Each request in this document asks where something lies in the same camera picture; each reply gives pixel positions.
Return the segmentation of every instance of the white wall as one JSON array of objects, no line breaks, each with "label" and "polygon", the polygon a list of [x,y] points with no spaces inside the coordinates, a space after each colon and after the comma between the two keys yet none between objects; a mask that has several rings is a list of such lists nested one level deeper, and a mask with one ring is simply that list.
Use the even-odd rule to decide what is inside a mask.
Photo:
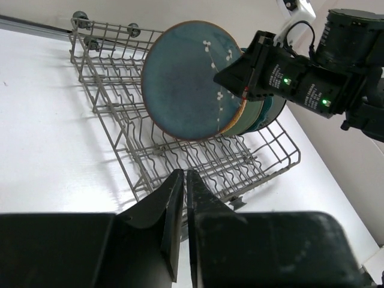
[{"label": "white wall", "polygon": [[[384,1],[326,1],[314,23],[317,42],[330,8],[384,14]],[[310,38],[307,32],[305,40],[296,47],[300,53],[308,52]],[[384,244],[384,144],[375,143],[358,130],[340,130],[344,116],[327,120],[292,103],[289,107],[375,240]]]}]

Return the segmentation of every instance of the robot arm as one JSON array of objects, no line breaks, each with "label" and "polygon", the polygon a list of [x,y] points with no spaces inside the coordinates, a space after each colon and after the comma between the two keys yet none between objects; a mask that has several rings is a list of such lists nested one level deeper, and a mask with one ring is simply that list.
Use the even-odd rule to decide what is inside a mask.
[{"label": "robot arm", "polygon": [[[283,97],[326,118],[345,112],[341,129],[357,128],[384,142],[384,16],[330,10],[315,51],[311,5],[307,0],[278,3],[290,17],[281,31],[257,31],[247,51],[214,82],[248,101]],[[309,58],[292,49],[308,26],[313,33]]]}]

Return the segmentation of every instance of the dish rack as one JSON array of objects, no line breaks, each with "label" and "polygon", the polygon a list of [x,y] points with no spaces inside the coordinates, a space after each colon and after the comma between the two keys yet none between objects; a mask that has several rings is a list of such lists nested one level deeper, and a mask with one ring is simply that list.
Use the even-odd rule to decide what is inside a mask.
[{"label": "dish rack", "polygon": [[199,142],[163,133],[146,112],[140,88],[145,57],[163,32],[93,21],[83,12],[71,23],[71,62],[136,201],[174,169],[196,169],[216,196],[238,209],[241,195],[300,162],[300,150],[278,121],[244,136]]}]

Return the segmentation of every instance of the plate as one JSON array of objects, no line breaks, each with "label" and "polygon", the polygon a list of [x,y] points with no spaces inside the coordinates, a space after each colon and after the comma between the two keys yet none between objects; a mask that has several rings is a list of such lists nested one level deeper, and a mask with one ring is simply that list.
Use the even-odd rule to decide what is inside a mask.
[{"label": "plate", "polygon": [[182,140],[203,140],[232,127],[246,101],[214,83],[241,56],[235,40],[204,21],[168,29],[150,49],[142,71],[143,102],[155,124]]},{"label": "plate", "polygon": [[262,107],[262,101],[247,101],[247,103],[245,104],[245,109],[236,124],[227,131],[224,131],[222,134],[225,136],[235,136],[246,131],[258,119],[262,111]]},{"label": "plate", "polygon": [[284,98],[278,96],[267,97],[264,100],[264,105],[259,118],[243,134],[255,132],[268,126],[270,123],[275,121],[276,118],[280,115],[281,111],[284,109],[285,104],[286,100]]}]

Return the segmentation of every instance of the wire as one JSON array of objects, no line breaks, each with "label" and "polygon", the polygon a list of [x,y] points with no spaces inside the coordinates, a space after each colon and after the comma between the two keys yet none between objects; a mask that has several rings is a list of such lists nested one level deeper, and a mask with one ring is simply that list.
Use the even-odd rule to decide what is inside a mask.
[{"label": "wire", "polygon": [[298,54],[292,49],[292,46],[288,45],[288,34],[289,32],[294,28],[296,27],[297,25],[299,24],[306,24],[312,31],[312,34],[313,34],[313,37],[312,37],[312,42],[310,44],[310,51],[309,51],[309,54],[310,54],[310,59],[312,61],[314,61],[314,55],[315,55],[315,51],[314,51],[314,41],[315,41],[315,37],[316,37],[316,34],[314,32],[314,29],[312,27],[312,25],[307,22],[307,21],[304,21],[304,20],[301,20],[301,21],[298,21],[296,22],[295,24],[293,24],[287,31],[287,34],[286,36],[284,37],[284,41],[283,41],[283,46],[284,48],[293,56],[293,57],[296,57]]}]

